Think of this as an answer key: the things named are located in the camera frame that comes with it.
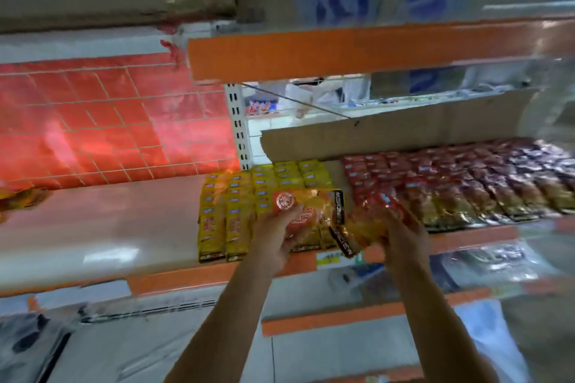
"red tiled wall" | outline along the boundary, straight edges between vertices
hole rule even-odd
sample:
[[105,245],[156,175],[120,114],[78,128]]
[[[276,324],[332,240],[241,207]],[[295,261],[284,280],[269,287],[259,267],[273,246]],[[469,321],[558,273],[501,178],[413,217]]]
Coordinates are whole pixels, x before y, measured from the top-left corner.
[[168,53],[0,65],[0,152],[12,188],[239,168],[223,86]]

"wire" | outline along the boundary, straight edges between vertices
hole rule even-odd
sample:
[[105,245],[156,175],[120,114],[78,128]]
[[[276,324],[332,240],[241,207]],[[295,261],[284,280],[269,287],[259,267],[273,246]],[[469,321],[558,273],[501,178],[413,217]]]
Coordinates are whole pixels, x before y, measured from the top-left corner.
[[248,85],[248,83],[241,83],[241,82],[239,82],[239,85],[247,86],[248,88],[252,88],[252,89],[255,89],[255,90],[257,90],[257,91],[261,91],[262,93],[268,93],[268,94],[271,94],[272,96],[276,96],[276,97],[279,97],[279,98],[287,98],[288,100],[291,100],[291,101],[293,101],[293,102],[299,103],[300,105],[309,106],[310,108],[315,108],[315,109],[320,110],[320,111],[329,112],[330,114],[334,114],[334,115],[337,115],[337,116],[339,116],[339,117],[348,118],[348,119],[350,119],[350,120],[353,120],[352,117],[349,117],[349,116],[347,116],[347,115],[343,115],[343,114],[340,114],[340,113],[338,113],[338,112],[331,111],[331,110],[329,110],[329,109],[327,109],[327,108],[321,108],[320,106],[312,105],[311,103],[306,103],[306,102],[303,102],[303,101],[299,101],[299,100],[297,100],[297,99],[295,99],[295,98],[290,98],[290,97],[282,96],[281,94],[273,93],[273,92],[271,92],[271,91],[267,91],[267,90],[265,90],[265,89],[263,89],[263,88],[259,88],[259,87],[257,87],[257,86]]

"cardboard sheet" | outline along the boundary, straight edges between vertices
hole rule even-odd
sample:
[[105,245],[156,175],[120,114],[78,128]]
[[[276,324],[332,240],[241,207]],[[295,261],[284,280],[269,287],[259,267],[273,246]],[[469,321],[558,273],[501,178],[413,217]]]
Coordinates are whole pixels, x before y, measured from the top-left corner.
[[518,135],[533,90],[515,90],[351,120],[275,129],[262,133],[262,147],[272,162],[327,161],[344,154],[413,150]]

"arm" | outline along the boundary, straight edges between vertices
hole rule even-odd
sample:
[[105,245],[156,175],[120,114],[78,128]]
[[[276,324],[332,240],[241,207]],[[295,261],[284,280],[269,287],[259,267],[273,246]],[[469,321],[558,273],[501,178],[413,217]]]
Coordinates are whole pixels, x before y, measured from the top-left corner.
[[403,300],[426,381],[499,381],[433,280],[425,228],[409,212],[402,222],[385,209],[384,220],[385,263]]
[[285,228],[300,213],[296,208],[255,223],[249,254],[164,383],[240,381],[271,280],[296,241],[284,241]]

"hand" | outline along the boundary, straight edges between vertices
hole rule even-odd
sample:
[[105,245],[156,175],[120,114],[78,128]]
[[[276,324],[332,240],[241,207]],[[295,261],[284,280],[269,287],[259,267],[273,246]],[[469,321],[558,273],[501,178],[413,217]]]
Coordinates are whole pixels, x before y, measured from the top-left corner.
[[423,272],[431,275],[429,253],[431,243],[425,227],[406,209],[402,209],[404,220],[389,208],[382,209],[383,221],[388,236],[382,241],[385,251],[385,265],[398,283],[411,274]]
[[248,256],[269,264],[272,276],[283,270],[290,250],[297,243],[298,236],[286,238],[286,227],[290,221],[298,218],[302,210],[303,205],[298,205],[278,215],[268,212],[254,223],[254,237]]

